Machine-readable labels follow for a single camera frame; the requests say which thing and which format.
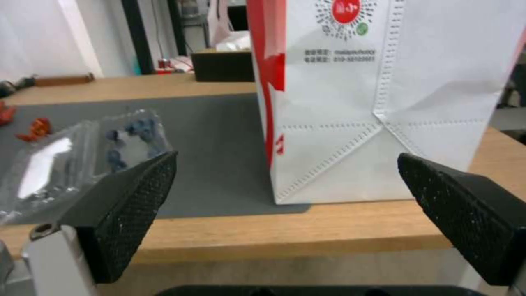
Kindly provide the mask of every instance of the white shopping bag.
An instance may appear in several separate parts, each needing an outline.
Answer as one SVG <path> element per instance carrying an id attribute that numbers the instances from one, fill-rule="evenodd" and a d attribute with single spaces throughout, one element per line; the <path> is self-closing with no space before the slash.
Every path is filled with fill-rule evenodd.
<path id="1" fill-rule="evenodd" d="M 466 170 L 526 1 L 248 0 L 278 204 L 410 197 L 400 152 Z"/>

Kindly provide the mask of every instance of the orange toy piece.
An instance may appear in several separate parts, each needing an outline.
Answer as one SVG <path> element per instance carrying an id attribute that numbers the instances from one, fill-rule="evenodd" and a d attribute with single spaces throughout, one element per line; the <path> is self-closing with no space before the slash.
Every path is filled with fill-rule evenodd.
<path id="1" fill-rule="evenodd" d="M 5 102 L 0 101 L 0 125 L 8 124 L 13 121 L 16 109 L 14 107 L 5 107 Z"/>
<path id="2" fill-rule="evenodd" d="M 17 138 L 26 142 L 35 142 L 51 134 L 51 123 L 47 118 L 38 118 L 31 123 L 29 135 L 16 135 Z"/>

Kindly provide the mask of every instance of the gray mat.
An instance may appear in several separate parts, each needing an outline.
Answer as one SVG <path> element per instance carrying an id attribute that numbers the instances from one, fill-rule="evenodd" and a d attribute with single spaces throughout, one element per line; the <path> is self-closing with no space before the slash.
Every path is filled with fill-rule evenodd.
<path id="1" fill-rule="evenodd" d="M 26 133 L 38 117 L 49 118 L 59 130 L 139 108 L 152 108 L 161 116 L 166 136 L 179 152 L 177 176 L 158 218 L 299 213 L 309 208 L 274 204 L 255 94 L 21 106 L 14 122 L 0 127 L 0 175 L 27 146 L 14 134 Z"/>

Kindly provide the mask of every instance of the plastic bag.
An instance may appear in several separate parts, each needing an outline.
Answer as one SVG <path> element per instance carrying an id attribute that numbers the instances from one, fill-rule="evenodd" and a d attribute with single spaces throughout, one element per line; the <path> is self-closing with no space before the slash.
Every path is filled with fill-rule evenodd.
<path id="1" fill-rule="evenodd" d="M 109 173 L 171 150 L 151 110 L 82 121 L 56 132 L 14 158 L 0 185 L 0 225 L 59 205 Z"/>

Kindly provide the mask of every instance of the black object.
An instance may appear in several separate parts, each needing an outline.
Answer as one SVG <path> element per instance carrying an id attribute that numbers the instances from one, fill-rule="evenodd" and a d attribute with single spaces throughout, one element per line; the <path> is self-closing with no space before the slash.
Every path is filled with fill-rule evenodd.
<path id="1" fill-rule="evenodd" d="M 73 226 L 95 283 L 122 275 L 164 203 L 177 171 L 169 152 L 100 180 L 60 218 Z"/>
<path id="2" fill-rule="evenodd" d="M 166 0 L 168 3 L 168 12 L 170 13 L 171 27 L 174 30 L 175 45 L 177 46 L 177 54 L 186 56 L 186 40 L 183 32 L 183 20 L 177 2 L 174 0 Z"/>
<path id="3" fill-rule="evenodd" d="M 252 82 L 252 57 L 243 52 L 192 53 L 195 77 L 200 82 Z"/>
<path id="4" fill-rule="evenodd" d="M 234 31 L 248 31 L 247 6 L 228 6 L 228 18 Z"/>
<path id="5" fill-rule="evenodd" d="M 7 80 L 0 81 L 0 98 L 10 96 L 15 92 L 16 88 L 11 82 Z"/>
<path id="6" fill-rule="evenodd" d="M 140 15 L 139 3 L 137 0 L 121 0 L 121 2 L 130 30 L 131 41 L 137 54 L 140 72 L 143 75 L 154 74 L 154 64 L 151 60 L 150 48 L 148 47 L 146 32 L 144 31 L 143 19 Z"/>
<path id="7" fill-rule="evenodd" d="M 526 255 L 526 203 L 489 178 L 402 153 L 398 170 L 424 213 L 490 285 L 510 285 Z"/>
<path id="8" fill-rule="evenodd" d="M 483 296 L 454 286 L 183 286 L 157 296 Z"/>

